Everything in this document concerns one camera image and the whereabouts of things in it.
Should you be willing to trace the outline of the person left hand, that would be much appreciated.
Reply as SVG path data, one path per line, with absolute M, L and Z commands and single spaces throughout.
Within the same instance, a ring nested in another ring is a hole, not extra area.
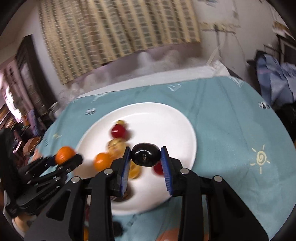
M 21 237 L 24 237 L 32 223 L 36 220 L 36 218 L 36 215 L 28 215 L 22 213 L 19 216 L 12 219 L 12 224 L 17 233 Z

